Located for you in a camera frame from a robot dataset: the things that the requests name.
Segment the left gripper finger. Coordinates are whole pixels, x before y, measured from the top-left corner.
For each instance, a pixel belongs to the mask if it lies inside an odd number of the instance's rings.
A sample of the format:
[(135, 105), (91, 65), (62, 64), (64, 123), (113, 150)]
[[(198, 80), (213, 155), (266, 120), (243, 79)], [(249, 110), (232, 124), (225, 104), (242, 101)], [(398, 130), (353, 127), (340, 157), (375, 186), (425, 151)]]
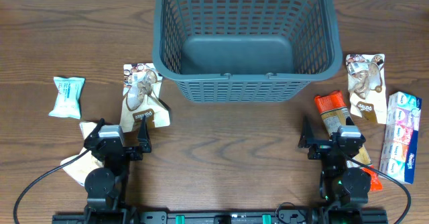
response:
[(105, 120), (101, 118), (97, 123), (85, 121), (84, 122), (84, 140), (96, 139), (99, 137), (99, 132), (102, 126), (105, 125)]
[(141, 120), (139, 133), (137, 135), (139, 146), (143, 153), (151, 153), (151, 140), (147, 130), (147, 117), (144, 115)]

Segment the orange pasta packet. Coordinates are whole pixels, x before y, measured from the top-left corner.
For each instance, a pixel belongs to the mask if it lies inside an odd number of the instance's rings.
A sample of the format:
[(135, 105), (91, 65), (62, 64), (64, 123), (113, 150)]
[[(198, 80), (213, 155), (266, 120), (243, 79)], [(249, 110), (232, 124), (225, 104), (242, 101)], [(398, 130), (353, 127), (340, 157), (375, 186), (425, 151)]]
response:
[[(346, 125), (347, 120), (353, 120), (351, 114), (344, 102), (343, 94), (341, 91), (333, 91), (329, 95), (321, 97), (316, 95), (314, 98), (317, 109), (320, 113), (324, 126), (329, 135), (332, 135), (334, 132), (337, 132), (341, 125)], [(359, 166), (353, 162), (347, 161), (347, 166), (350, 167), (359, 167), (363, 171), (367, 172), (371, 176), (371, 188), (370, 191), (383, 190), (383, 185), (378, 177), (378, 175), (367, 168)]]

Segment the brown snack pouch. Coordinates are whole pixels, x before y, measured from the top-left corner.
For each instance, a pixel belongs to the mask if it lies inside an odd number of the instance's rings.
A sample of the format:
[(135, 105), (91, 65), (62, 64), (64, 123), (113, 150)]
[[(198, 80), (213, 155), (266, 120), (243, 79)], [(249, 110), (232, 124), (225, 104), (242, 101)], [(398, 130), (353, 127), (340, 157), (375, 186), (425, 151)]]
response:
[(152, 63), (123, 66), (123, 102), (120, 126), (124, 132), (136, 131), (146, 120), (150, 128), (170, 125), (168, 108), (159, 100), (163, 76)]
[(350, 113), (370, 122), (386, 124), (385, 54), (348, 54)]

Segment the beige paper bag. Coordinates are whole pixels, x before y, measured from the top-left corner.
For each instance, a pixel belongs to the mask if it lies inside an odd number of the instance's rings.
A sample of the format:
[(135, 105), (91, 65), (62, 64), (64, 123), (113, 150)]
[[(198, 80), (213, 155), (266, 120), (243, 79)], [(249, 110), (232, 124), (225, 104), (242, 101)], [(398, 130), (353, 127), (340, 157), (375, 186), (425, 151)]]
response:
[[(97, 126), (94, 122), (82, 121), (79, 124), (82, 136), (84, 139), (92, 132), (92, 130)], [(67, 173), (71, 178), (73, 178), (81, 186), (84, 186), (86, 177), (90, 172), (97, 168), (102, 168), (104, 164), (96, 159), (91, 152), (86, 153), (83, 157), (79, 158), (75, 162), (63, 167), (65, 173)]]

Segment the Kleenex tissue multipack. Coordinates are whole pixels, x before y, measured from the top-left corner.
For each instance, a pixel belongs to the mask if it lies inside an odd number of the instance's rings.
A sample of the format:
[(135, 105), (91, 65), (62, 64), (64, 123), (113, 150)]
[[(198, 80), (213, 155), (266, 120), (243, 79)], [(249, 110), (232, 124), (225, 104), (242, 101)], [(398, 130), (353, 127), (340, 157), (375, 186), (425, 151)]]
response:
[(422, 100), (398, 91), (389, 96), (385, 139), (379, 171), (403, 184), (413, 184)]

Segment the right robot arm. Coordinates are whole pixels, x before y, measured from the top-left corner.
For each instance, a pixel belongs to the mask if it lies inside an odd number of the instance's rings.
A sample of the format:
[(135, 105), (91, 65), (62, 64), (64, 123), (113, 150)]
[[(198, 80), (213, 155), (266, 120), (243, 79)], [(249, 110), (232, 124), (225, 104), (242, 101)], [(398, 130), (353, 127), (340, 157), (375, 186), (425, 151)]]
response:
[(329, 139), (317, 139), (305, 117), (299, 148), (308, 149), (308, 159), (320, 160), (319, 192), (326, 201), (308, 212), (307, 223), (362, 223), (361, 207), (368, 203), (371, 175), (361, 168), (347, 166), (366, 139), (356, 125), (341, 125)]

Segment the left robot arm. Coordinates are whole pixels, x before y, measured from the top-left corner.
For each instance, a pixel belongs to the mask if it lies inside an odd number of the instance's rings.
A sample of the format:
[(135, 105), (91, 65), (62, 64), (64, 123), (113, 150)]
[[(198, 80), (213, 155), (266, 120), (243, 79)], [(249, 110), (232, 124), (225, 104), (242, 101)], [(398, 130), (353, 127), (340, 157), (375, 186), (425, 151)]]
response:
[(106, 125), (104, 119), (100, 119), (85, 138), (84, 147), (103, 164), (85, 178), (85, 223), (140, 222), (137, 209), (125, 203), (125, 191), (130, 163), (142, 160), (144, 153), (151, 152), (146, 117), (141, 120), (137, 140), (137, 146), (125, 147), (121, 126)]

